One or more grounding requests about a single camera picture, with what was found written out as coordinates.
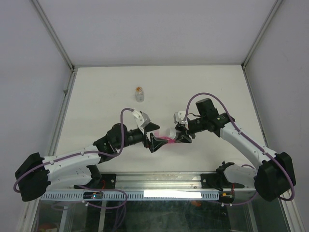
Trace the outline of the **pink pill organizer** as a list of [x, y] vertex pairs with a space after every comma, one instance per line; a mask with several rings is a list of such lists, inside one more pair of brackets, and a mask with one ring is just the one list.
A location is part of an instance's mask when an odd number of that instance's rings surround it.
[[155, 137], [157, 137], [157, 138], [161, 138], [161, 139], [166, 139], [166, 140], [168, 140], [168, 144], [175, 144], [174, 143], [174, 140], [171, 140], [171, 139], [169, 139], [169, 138], [167, 138], [166, 136], [165, 136], [165, 131], [163, 131], [163, 130], [157, 130], [157, 131], [155, 131], [154, 132], [154, 136]]

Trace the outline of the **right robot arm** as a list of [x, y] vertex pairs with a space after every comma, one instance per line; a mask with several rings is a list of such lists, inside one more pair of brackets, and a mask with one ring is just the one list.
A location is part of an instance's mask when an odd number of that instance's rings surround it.
[[214, 177], [207, 184], [222, 191], [232, 184], [241, 184], [254, 188], [266, 201], [280, 198], [287, 191], [291, 201], [295, 196], [295, 173], [292, 158], [285, 152], [278, 153], [250, 138], [235, 120], [227, 113], [218, 113], [209, 98], [196, 102], [199, 114], [195, 119], [188, 119], [188, 111], [174, 114], [176, 143], [191, 143], [196, 133], [209, 131], [230, 143], [251, 164], [252, 167], [239, 166], [233, 162], [223, 162]]

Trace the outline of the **white blue pill bottle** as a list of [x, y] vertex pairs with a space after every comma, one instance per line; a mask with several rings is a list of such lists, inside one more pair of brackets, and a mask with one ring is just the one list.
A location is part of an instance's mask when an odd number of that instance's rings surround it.
[[176, 140], [180, 135], [180, 131], [175, 128], [168, 128], [165, 130], [165, 136], [171, 140]]

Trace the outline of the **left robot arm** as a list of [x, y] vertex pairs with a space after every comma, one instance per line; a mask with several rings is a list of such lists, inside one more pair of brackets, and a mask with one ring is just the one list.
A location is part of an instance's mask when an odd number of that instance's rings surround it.
[[151, 153], [168, 143], [153, 132], [160, 128], [147, 114], [128, 109], [137, 128], [128, 130], [123, 122], [114, 124], [106, 135], [75, 152], [58, 156], [29, 155], [15, 172], [13, 190], [29, 202], [48, 191], [74, 188], [95, 188], [101, 183], [98, 165], [118, 157], [125, 147], [141, 143]]

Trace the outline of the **clear glass pill bottle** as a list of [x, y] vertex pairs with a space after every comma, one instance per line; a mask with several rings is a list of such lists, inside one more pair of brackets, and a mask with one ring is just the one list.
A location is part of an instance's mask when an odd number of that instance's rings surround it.
[[142, 89], [141, 92], [135, 90], [135, 100], [136, 102], [143, 102], [145, 99], [144, 91]]

